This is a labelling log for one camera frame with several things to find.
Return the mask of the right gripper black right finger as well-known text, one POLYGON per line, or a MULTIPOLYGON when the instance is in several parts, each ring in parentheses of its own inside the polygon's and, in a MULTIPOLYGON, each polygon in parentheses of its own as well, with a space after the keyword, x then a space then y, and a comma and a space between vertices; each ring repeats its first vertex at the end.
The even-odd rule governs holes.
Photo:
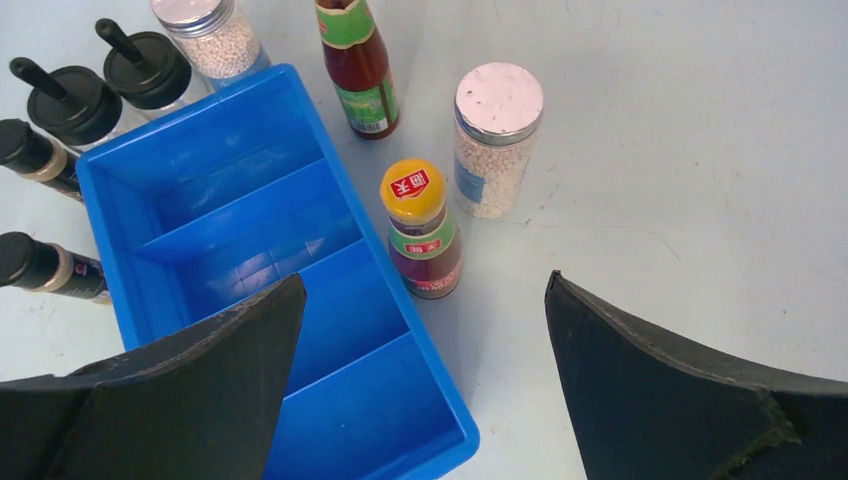
POLYGON ((590 479, 843 479, 847 385, 745 360, 565 279, 545 312, 590 479))

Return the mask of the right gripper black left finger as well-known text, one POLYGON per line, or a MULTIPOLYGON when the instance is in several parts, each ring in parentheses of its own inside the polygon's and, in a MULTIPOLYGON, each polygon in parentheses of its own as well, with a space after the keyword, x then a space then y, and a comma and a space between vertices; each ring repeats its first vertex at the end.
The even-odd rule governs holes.
POLYGON ((258 479, 307 292, 299 275, 65 376, 1 385, 5 479, 258 479))

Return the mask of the short yellow-cap sauce bottle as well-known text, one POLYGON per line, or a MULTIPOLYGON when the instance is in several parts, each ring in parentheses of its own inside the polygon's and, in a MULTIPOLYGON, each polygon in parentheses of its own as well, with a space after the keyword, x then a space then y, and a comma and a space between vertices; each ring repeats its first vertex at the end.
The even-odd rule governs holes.
POLYGON ((386 170, 379 193, 390 221, 389 255, 407 289, 423 299, 450 294, 461 278, 462 242, 442 172, 406 158, 386 170))

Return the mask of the peppercorn jar silver lid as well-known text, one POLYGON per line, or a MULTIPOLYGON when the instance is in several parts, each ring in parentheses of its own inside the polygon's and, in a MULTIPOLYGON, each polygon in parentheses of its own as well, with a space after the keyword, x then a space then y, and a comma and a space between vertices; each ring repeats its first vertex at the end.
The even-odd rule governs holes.
POLYGON ((271 66, 233 0, 152 0, 151 9, 195 69, 219 90, 271 66))

